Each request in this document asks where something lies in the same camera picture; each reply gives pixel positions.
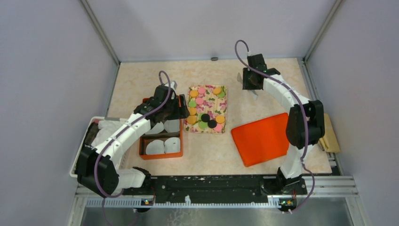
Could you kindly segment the orange cookie box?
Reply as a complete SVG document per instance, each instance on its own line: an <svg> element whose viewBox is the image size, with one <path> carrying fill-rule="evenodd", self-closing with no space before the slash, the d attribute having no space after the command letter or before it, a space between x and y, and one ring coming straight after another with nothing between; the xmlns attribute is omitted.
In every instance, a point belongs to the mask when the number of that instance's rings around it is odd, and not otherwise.
<svg viewBox="0 0 399 226"><path fill-rule="evenodd" d="M183 121L163 120L139 139L138 154L143 160L180 158L183 149Z"/></svg>

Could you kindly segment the floral tray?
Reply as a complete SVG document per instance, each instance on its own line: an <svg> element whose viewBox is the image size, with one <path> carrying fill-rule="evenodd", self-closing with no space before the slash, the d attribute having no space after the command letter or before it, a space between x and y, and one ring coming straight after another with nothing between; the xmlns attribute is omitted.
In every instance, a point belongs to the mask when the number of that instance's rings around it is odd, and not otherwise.
<svg viewBox="0 0 399 226"><path fill-rule="evenodd" d="M195 100L196 98L190 97L189 93L191 90L198 90L199 87L204 87L206 89L206 93L204 95L198 95L198 97L202 97L204 99L203 105L197 105L197 122L194 125L190 125L187 123L187 118L184 119L183 130L191 133L208 133L208 134L223 134L226 131L226 123L227 123L227 94L228 89L224 85L205 85L205 84L196 84L191 85L188 89L188 97L187 97L187 106L190 100ZM213 90L216 87L221 87L222 91L225 92L224 98L218 98L213 94ZM209 114L210 120L215 120L216 116L223 115L225 117L225 122L221 124L223 126L223 130L220 133L216 133L211 128L200 129L198 123L201 121L200 116L204 113Z"/></svg>

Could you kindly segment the metal tongs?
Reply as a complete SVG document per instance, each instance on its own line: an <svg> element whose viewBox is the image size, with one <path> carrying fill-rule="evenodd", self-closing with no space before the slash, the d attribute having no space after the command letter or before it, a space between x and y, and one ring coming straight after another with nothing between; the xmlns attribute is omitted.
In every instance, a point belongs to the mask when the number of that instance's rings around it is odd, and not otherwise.
<svg viewBox="0 0 399 226"><path fill-rule="evenodd" d="M238 81L239 83L241 83L242 86L244 86L243 76L242 76L240 73L237 74L237 81ZM257 99L258 99L258 94L256 93L255 90L249 90L249 89L247 89L247 93L249 93L249 94L251 95L251 97L252 97L254 100L257 100Z"/></svg>

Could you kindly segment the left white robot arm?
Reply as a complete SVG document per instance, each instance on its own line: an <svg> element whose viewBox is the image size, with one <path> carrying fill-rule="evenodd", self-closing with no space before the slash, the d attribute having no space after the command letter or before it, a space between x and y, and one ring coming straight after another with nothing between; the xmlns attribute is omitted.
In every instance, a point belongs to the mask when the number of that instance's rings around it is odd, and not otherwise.
<svg viewBox="0 0 399 226"><path fill-rule="evenodd" d="M83 145L77 155L77 182L103 198L117 197L116 191L133 188L139 194L150 191L149 173L141 168L119 169L124 153L145 133L160 123L189 116L185 96L176 94L175 81L161 83L154 95L135 108L123 124L98 145Z"/></svg>

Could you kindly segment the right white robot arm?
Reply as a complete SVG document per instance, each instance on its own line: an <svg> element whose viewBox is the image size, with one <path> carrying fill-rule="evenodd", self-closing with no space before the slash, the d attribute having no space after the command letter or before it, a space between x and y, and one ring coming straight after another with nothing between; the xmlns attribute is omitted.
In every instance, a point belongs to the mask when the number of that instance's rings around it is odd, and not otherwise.
<svg viewBox="0 0 399 226"><path fill-rule="evenodd" d="M289 148L276 176L277 190L288 194L302 179L308 152L325 134L323 104L299 94L277 69L267 67L262 54L247 54L243 89L267 91L288 113L286 137Z"/></svg>

